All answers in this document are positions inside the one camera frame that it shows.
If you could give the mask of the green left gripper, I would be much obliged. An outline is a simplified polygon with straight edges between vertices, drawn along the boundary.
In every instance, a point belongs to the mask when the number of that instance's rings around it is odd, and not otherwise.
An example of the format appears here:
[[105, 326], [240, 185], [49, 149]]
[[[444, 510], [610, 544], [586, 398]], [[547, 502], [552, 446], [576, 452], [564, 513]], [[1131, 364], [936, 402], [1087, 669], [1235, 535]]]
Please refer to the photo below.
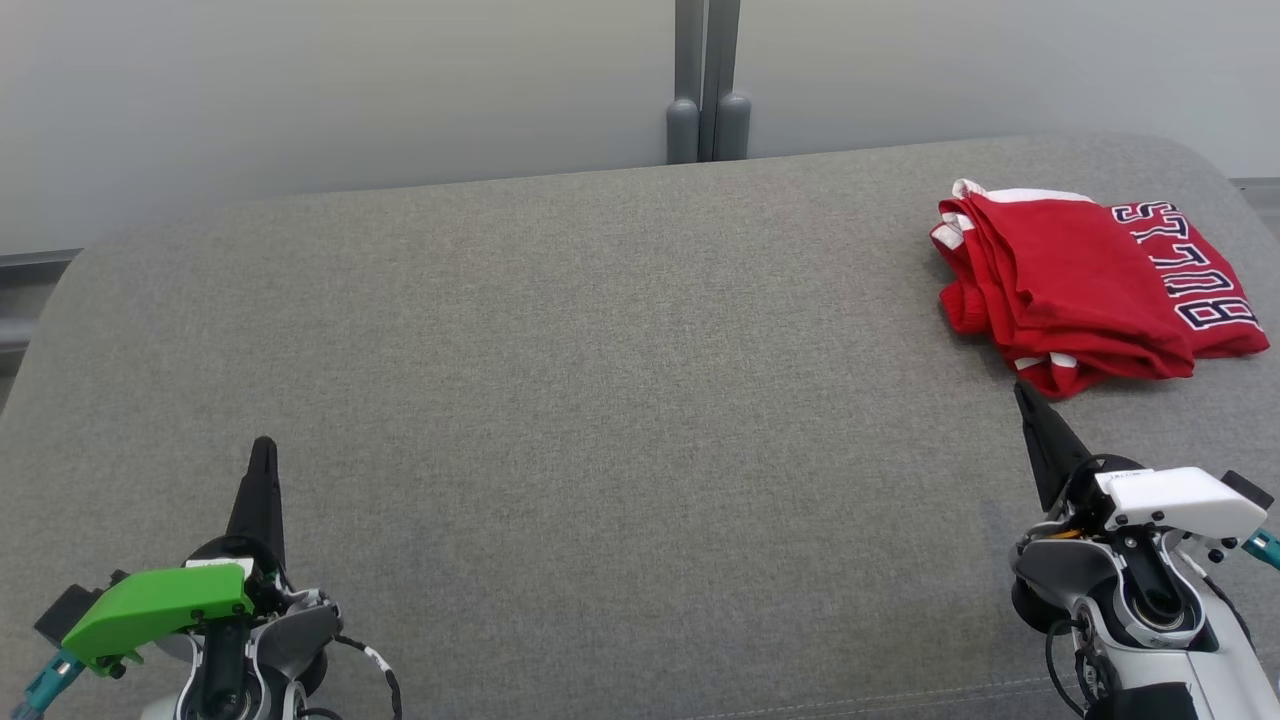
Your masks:
[[147, 643], [228, 619], [278, 612], [285, 585], [285, 538], [276, 442], [253, 441], [228, 520], [228, 536], [182, 565], [137, 571], [96, 594], [61, 638], [100, 676], [106, 661], [138, 660]]

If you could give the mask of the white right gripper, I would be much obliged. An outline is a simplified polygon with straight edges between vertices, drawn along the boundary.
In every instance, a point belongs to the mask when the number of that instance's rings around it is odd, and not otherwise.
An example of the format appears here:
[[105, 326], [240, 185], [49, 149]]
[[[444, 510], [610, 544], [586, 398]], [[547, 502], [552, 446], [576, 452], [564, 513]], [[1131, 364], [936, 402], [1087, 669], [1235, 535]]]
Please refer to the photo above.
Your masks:
[[1179, 530], [1207, 541], [1244, 541], [1267, 519], [1270, 495], [1233, 471], [1217, 478], [1199, 468], [1155, 470], [1119, 455], [1092, 456], [1028, 380], [1016, 380], [1014, 397], [1041, 510], [1048, 512], [1061, 498], [1071, 529], [1091, 536]]

